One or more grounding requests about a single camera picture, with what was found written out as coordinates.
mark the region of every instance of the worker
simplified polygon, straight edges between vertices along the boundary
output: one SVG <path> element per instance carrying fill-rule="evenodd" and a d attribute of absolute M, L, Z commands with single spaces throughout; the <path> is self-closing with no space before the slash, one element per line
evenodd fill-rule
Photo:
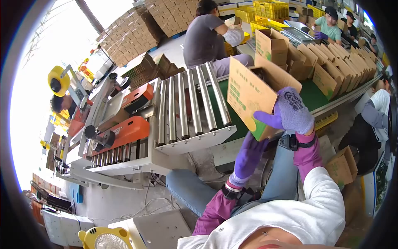
<path fill-rule="evenodd" d="M 378 56 L 377 38 L 375 34 L 371 34 L 371 45 L 369 46 L 369 48 L 376 56 Z"/>
<path fill-rule="evenodd" d="M 63 110 L 68 110 L 69 118 L 72 119 L 72 116 L 76 110 L 76 103 L 73 101 L 72 97 L 69 94 L 64 95 L 63 97 L 58 97 L 53 95 L 50 100 L 51 109 L 60 113 Z"/>
<path fill-rule="evenodd" d="M 295 134 L 301 144 L 297 151 L 277 147 L 272 174 L 259 200 L 236 206 L 237 194 L 268 143 L 267 139 L 257 142 L 250 132 L 221 190 L 213 190 L 189 170 L 172 170 L 166 176 L 171 194 L 199 216 L 192 236 L 180 238 L 177 248 L 271 248 L 273 241 L 290 246 L 336 243 L 345 226 L 343 196 L 322 165 L 314 117 L 294 88 L 285 87 L 278 96 L 274 114 L 257 111 L 254 118 Z M 302 202 L 295 200 L 298 173 L 306 198 Z"/>
<path fill-rule="evenodd" d="M 379 159 L 378 150 L 382 143 L 386 145 L 386 157 L 390 155 L 388 141 L 388 109 L 390 106 L 389 84 L 382 80 L 372 86 L 374 95 L 366 102 L 363 110 L 354 119 L 354 124 L 343 136 L 339 150 L 351 145 L 358 149 L 358 175 L 366 174 L 374 169 Z"/>
<path fill-rule="evenodd" d="M 345 20 L 347 26 L 348 26 L 348 32 L 349 32 L 349 39 L 350 40 L 355 40 L 357 38 L 357 28 L 353 25 L 354 21 L 355 21 L 355 17 L 352 14 L 351 11 L 347 11 L 347 19 Z"/>
<path fill-rule="evenodd" d="M 325 16 L 321 16 L 311 24 L 315 33 L 314 38 L 341 45 L 341 31 L 337 26 L 337 20 L 337 11 L 331 6 L 326 7 Z M 315 30 L 315 26 L 321 26 L 321 31 Z"/>
<path fill-rule="evenodd" d="M 244 39 L 242 24 L 228 27 L 218 17 L 217 4 L 212 0 L 201 0 L 196 9 L 196 18 L 189 25 L 185 35 L 184 61 L 188 69 L 208 61 L 213 62 L 217 77 L 229 73 L 229 57 L 226 55 L 224 39 L 232 47 Z M 245 66 L 253 66 L 250 55 L 235 55 Z"/>

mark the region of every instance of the green t-shirt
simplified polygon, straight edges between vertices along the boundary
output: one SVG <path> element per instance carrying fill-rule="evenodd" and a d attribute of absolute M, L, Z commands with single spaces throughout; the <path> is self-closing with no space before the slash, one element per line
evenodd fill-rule
<path fill-rule="evenodd" d="M 321 26 L 321 32 L 329 36 L 333 41 L 341 41 L 341 31 L 337 25 L 328 26 L 326 18 L 324 16 L 315 20 L 315 24 Z"/>

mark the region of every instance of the tape roll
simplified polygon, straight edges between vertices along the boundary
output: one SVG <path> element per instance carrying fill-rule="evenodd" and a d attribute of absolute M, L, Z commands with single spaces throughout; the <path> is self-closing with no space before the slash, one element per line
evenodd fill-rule
<path fill-rule="evenodd" d="M 47 81 L 51 91 L 54 93 L 55 96 L 63 97 L 70 85 L 69 75 L 65 74 L 65 76 L 61 79 L 61 73 L 64 69 L 60 66 L 55 66 L 50 73 L 48 74 Z"/>

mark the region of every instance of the wrist strap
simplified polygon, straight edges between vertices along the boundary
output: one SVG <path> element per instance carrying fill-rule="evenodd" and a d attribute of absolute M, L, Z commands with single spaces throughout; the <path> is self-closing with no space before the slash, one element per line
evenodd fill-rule
<path fill-rule="evenodd" d="M 316 135 L 309 143 L 299 143 L 297 141 L 296 134 L 293 134 L 293 135 L 284 135 L 283 137 L 281 137 L 278 141 L 278 145 L 290 151 L 297 151 L 299 147 L 310 148 L 311 146 L 314 145 L 315 141 L 316 141 Z"/>

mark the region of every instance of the purple glove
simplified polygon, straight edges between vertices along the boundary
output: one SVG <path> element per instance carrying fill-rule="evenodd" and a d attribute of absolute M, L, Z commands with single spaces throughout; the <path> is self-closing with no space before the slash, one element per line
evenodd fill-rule
<path fill-rule="evenodd" d="M 256 111 L 255 119 L 277 129 L 294 130 L 298 134 L 307 133 L 314 125 L 314 117 L 302 102 L 293 87 L 284 87 L 278 91 L 274 114 Z"/>
<path fill-rule="evenodd" d="M 327 40 L 329 38 L 328 35 L 326 35 L 325 33 L 322 33 L 318 30 L 314 30 L 314 38 L 315 39 L 324 39 Z"/>
<path fill-rule="evenodd" d="M 250 131 L 247 133 L 236 156 L 234 172 L 229 176 L 231 184 L 237 187 L 245 185 L 260 162 L 267 144 L 268 139 L 257 142 Z"/>

